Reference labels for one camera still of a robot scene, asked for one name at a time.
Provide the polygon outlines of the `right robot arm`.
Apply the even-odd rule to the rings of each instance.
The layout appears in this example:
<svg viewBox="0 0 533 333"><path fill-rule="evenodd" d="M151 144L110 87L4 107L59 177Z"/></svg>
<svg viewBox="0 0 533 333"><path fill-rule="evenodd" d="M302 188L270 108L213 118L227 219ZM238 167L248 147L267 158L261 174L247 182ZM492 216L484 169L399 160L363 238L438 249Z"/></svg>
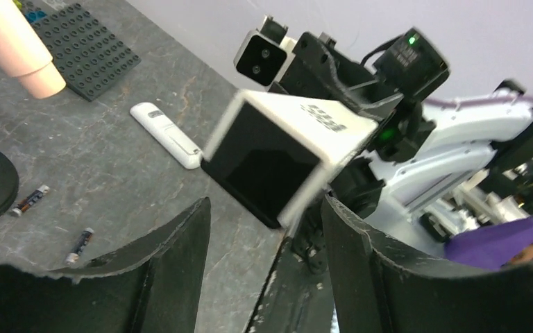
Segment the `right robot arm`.
<svg viewBox="0 0 533 333"><path fill-rule="evenodd" d="M416 28L368 54L373 71L338 52L327 35L274 40L290 57L272 92L337 99L379 131L331 184L350 210L404 242L425 244L418 216L479 171L504 171L533 158L533 98L513 80L490 94L451 101L431 93L447 62Z"/></svg>

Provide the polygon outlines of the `white boxed remote with display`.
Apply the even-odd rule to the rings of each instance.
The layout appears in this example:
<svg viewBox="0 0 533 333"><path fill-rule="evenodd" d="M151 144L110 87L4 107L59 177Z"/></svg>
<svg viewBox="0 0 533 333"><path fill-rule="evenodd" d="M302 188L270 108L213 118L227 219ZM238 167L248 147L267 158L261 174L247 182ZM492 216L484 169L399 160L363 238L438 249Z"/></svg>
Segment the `white boxed remote with display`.
<svg viewBox="0 0 533 333"><path fill-rule="evenodd" d="M201 168L266 227L289 228L378 126L339 101L241 89Z"/></svg>

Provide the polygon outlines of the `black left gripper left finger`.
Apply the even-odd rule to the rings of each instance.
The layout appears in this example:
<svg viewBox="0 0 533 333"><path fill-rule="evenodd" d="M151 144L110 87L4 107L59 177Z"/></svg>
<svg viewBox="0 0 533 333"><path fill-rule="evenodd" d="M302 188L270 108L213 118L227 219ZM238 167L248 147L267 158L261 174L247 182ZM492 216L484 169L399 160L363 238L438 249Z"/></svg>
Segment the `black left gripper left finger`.
<svg viewBox="0 0 533 333"><path fill-rule="evenodd" d="M210 221L210 199L201 198L76 268L0 264L0 332L193 332Z"/></svg>

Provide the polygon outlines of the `white remote control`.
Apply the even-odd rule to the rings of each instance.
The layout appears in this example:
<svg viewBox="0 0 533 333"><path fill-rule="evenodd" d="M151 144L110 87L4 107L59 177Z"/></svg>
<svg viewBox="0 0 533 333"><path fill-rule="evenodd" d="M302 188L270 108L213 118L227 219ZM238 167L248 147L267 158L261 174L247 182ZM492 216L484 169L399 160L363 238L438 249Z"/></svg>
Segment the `white remote control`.
<svg viewBox="0 0 533 333"><path fill-rule="evenodd" d="M155 104L138 103L130 114L185 169L200 167L202 150Z"/></svg>

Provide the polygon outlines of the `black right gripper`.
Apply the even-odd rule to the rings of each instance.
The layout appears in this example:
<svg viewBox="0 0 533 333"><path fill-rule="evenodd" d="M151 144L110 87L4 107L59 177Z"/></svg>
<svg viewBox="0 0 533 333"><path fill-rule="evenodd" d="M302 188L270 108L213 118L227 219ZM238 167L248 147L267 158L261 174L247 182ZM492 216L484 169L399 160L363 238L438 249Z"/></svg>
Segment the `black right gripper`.
<svg viewBox="0 0 533 333"><path fill-rule="evenodd" d="M269 91L338 101L355 114L384 120L403 100L396 87L338 52L329 39L305 32L292 50L294 59Z"/></svg>

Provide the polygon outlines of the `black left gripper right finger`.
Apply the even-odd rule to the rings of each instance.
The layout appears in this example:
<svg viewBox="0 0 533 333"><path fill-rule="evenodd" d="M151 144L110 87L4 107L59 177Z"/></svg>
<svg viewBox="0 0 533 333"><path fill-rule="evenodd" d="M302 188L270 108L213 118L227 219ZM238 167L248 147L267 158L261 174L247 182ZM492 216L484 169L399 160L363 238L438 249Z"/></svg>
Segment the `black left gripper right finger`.
<svg viewBox="0 0 533 333"><path fill-rule="evenodd" d="M533 332L533 262L496 272L425 254L321 206L342 332Z"/></svg>

